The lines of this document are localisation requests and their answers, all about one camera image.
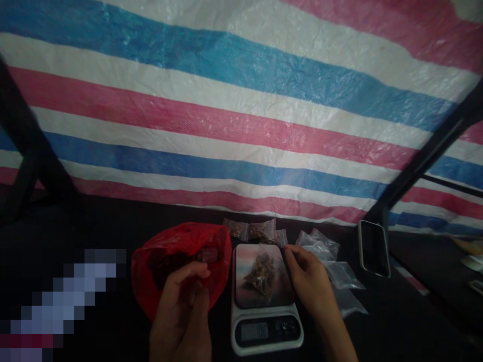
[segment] pixelated area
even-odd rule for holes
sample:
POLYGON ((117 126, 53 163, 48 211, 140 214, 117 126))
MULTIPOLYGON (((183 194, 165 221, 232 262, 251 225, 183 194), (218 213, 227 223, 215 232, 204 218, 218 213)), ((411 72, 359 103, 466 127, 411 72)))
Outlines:
POLYGON ((63 335, 75 333, 85 307, 96 304, 96 293, 110 290, 109 279, 125 277, 125 249, 85 249, 84 263, 63 265, 51 290, 32 291, 32 305, 20 306, 21 318, 0 321, 0 361, 52 361, 52 349, 63 347, 63 335))

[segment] ziplock bag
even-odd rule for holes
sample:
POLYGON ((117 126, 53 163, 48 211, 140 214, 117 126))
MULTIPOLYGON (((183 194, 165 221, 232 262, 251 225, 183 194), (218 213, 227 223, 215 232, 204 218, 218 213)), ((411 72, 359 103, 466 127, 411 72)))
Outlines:
POLYGON ((287 230, 285 229, 282 229, 282 230, 277 230, 275 232, 276 236, 275 236, 275 242, 277 243, 277 245, 281 248, 283 248, 284 245, 287 245, 288 244, 288 240, 287 240, 287 230))
POLYGON ((269 254, 264 245, 259 245, 259 252, 252 270, 244 278, 255 289, 263 294, 269 303, 272 300, 272 292, 277 273, 283 261, 269 254))
POLYGON ((329 249, 321 242, 315 240, 309 234, 301 231, 295 245, 303 247, 305 250, 313 252, 321 262, 334 261, 334 257, 329 249))
POLYGON ((287 231, 285 229, 276 230, 275 239, 268 239, 268 238, 262 237, 260 238, 259 244, 277 245, 278 247, 283 248, 284 245, 288 244, 287 231))
POLYGON ((250 224, 250 232, 248 239, 267 238, 275 240, 275 219, 264 223, 250 224))
POLYGON ((250 224, 225 218, 223 219, 223 225, 228 228, 231 237, 235 237, 237 239, 240 239, 241 241, 248 241, 250 224))
POLYGON ((366 289, 346 261, 325 261, 323 264, 335 289, 366 289))
POLYGON ((322 234, 320 231, 318 231, 315 228, 310 233, 310 236, 314 240, 320 241, 322 244, 324 244, 325 247, 331 252, 333 259, 337 260, 337 254, 339 253, 340 244, 336 243, 333 240, 330 240, 328 237, 326 237, 324 234, 322 234))
POLYGON ((369 314, 361 302, 354 297, 354 294, 352 294, 349 289, 334 289, 334 296, 336 297, 337 305, 341 311, 342 318, 346 318, 354 312, 369 314))
MULTIPOLYGON (((151 322, 156 316, 168 275, 197 258, 216 261, 208 264, 210 276, 199 279, 208 289, 211 309, 228 280, 231 239, 225 226, 181 224, 159 233, 133 253, 131 275, 134 296, 151 322)), ((183 287, 196 280, 185 280, 183 287)))

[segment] digital scale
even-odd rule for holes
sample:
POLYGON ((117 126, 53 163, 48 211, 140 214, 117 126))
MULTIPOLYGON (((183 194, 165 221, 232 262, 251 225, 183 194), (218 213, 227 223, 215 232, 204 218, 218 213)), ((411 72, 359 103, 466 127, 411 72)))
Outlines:
POLYGON ((303 328, 295 293, 278 246, 240 244, 233 251, 231 346, 239 356, 298 348, 303 328), (257 256, 267 253, 275 265, 270 300, 245 280, 257 256))

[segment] plastic tarp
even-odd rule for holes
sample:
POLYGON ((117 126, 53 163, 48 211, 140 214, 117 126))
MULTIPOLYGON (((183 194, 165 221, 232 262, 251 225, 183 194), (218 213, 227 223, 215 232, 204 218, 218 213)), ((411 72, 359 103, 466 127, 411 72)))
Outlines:
MULTIPOLYGON (((480 4, 17 0, 0 52, 83 193, 354 225, 477 84, 480 4)), ((430 174, 482 189, 482 129, 430 174)), ((19 164, 0 132, 1 182, 19 164)), ((390 220, 482 219, 421 181, 390 220)))

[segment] blue stripe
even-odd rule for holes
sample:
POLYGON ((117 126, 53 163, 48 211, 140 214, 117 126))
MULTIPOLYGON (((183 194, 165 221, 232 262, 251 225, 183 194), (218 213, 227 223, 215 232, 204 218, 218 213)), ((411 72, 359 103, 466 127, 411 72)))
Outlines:
POLYGON ((426 131, 434 131, 455 107, 443 99, 386 86, 364 73, 288 54, 230 33, 170 26, 91 0, 4 3, 2 31, 426 131))
POLYGON ((5 130, 0 126, 0 149, 6 151, 17 151, 17 148, 13 144, 10 137, 6 134, 5 130))
POLYGON ((483 166, 476 163, 442 156, 428 173, 483 189, 483 166))
POLYGON ((246 161, 187 156, 44 133, 59 158, 94 166, 190 178, 235 179, 260 186, 290 185, 371 199, 379 198, 386 187, 385 184, 373 181, 303 168, 270 167, 246 161))
POLYGON ((404 225, 418 229, 431 228, 436 232, 447 232, 454 235, 483 235, 483 229, 448 223, 447 221, 434 216, 423 216, 410 213, 395 214, 390 212, 389 225, 404 225))

